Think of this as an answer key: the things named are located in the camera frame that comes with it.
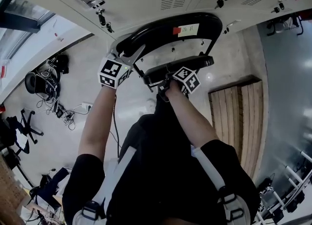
wooden panel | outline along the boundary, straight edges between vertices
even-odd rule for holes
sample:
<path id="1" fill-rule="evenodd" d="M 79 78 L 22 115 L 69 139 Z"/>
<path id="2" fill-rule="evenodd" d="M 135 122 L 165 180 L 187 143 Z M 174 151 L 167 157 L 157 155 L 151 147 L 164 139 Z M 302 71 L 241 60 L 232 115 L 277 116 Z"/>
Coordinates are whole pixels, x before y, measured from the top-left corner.
<path id="1" fill-rule="evenodd" d="M 225 89 L 226 108 L 228 113 L 228 128 L 229 128 L 229 145 L 234 147 L 234 112 L 232 90 Z"/>
<path id="2" fill-rule="evenodd" d="M 26 195 L 26 192 L 15 182 L 12 171 L 0 155 L 0 220 L 4 224 L 24 224 L 16 209 Z"/>
<path id="3" fill-rule="evenodd" d="M 219 103 L 219 95 L 217 92 L 210 94 L 212 100 L 212 114 L 213 114 L 213 123 L 216 134 L 220 140 L 222 140 L 222 123 L 221 123 L 221 110 Z"/>
<path id="4" fill-rule="evenodd" d="M 222 141 L 229 144 L 229 127 L 228 127 L 228 112 L 226 109 L 225 91 L 218 92 L 220 110 L 221 110 L 221 123 L 222 123 Z"/>
<path id="5" fill-rule="evenodd" d="M 234 121 L 234 148 L 238 159 L 241 159 L 242 133 L 239 121 L 239 99 L 237 87 L 231 87 L 233 101 L 233 121 Z"/>
<path id="6" fill-rule="evenodd" d="M 250 174 L 249 168 L 251 164 L 252 146 L 254 138 L 254 85 L 248 85 L 249 98 L 249 131 L 248 131 L 248 150 L 245 168 L 247 174 Z"/>
<path id="7" fill-rule="evenodd" d="M 248 86 L 242 87 L 242 100 L 243 100 L 243 146 L 241 156 L 241 166 L 246 171 L 246 159 L 248 153 L 248 139 L 249 139 L 249 97 L 248 97 Z"/>
<path id="8" fill-rule="evenodd" d="M 252 169 L 257 161 L 256 148 L 258 143 L 259 131 L 259 84 L 253 84 L 253 97 L 254 97 L 254 123 L 253 123 L 253 139 L 249 142 L 251 145 L 250 163 L 248 166 L 248 174 L 253 174 Z"/>
<path id="9" fill-rule="evenodd" d="M 253 133 L 253 150 L 252 150 L 252 157 L 253 157 L 253 164 L 251 168 L 250 176 L 254 175 L 255 166 L 258 161 L 259 157 L 259 150 L 261 144 L 261 136 L 262 136 L 262 125 L 263 125 L 263 87 L 262 81 L 257 82 L 253 85 L 253 92 L 254 92 L 254 106 L 255 106 L 255 126 L 256 126 L 256 116 L 258 119 L 258 129 L 256 132 Z"/>

shoulder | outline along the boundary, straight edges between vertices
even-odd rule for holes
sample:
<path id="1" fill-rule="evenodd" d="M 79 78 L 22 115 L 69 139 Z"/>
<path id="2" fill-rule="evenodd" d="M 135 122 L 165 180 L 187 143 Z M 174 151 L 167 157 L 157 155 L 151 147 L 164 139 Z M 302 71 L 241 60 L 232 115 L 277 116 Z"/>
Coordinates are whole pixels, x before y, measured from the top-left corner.
<path id="1" fill-rule="evenodd" d="M 67 224 L 72 224 L 74 215 L 92 200 L 103 180 L 101 160 L 90 154 L 78 156 L 62 198 Z"/>
<path id="2" fill-rule="evenodd" d="M 201 150 L 218 170 L 225 184 L 245 200 L 251 217 L 255 217 L 260 203 L 259 193 L 251 178 L 241 167 L 234 147 L 213 140 L 202 146 Z"/>

ceiling vent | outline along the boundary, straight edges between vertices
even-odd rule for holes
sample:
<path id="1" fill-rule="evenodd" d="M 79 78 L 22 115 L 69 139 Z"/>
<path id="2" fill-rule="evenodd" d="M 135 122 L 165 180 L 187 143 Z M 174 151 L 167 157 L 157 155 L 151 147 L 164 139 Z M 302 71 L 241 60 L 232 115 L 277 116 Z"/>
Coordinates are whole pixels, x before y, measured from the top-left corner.
<path id="1" fill-rule="evenodd" d="M 255 4 L 257 4 L 258 2 L 260 2 L 261 0 L 246 0 L 244 2 L 242 2 L 242 5 L 249 5 L 249 6 L 254 6 Z"/>
<path id="2" fill-rule="evenodd" d="M 180 8 L 184 6 L 186 0 L 161 0 L 161 10 Z"/>

electrical outlet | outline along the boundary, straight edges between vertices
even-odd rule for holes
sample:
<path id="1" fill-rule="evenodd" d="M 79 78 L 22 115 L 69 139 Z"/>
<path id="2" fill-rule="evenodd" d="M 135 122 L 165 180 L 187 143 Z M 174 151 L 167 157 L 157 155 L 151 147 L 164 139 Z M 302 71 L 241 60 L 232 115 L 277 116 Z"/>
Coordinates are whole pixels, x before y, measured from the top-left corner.
<path id="1" fill-rule="evenodd" d="M 90 110 L 92 106 L 93 106 L 93 104 L 88 103 L 88 102 L 83 102 L 83 103 L 81 104 L 81 107 L 84 108 L 84 109 L 87 110 L 87 111 Z"/>

red tag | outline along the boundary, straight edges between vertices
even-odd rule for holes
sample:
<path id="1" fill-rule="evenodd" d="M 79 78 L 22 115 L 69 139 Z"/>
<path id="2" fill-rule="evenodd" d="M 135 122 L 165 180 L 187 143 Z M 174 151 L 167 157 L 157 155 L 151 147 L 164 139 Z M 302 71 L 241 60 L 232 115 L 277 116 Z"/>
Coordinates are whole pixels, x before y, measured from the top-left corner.
<path id="1" fill-rule="evenodd" d="M 181 28 L 174 28 L 174 35 L 181 33 Z"/>
<path id="2" fill-rule="evenodd" d="M 1 67 L 1 75 L 0 75 L 0 78 L 4 78 L 4 77 L 5 77 L 5 70 L 6 70 L 5 66 L 2 66 L 2 67 Z"/>

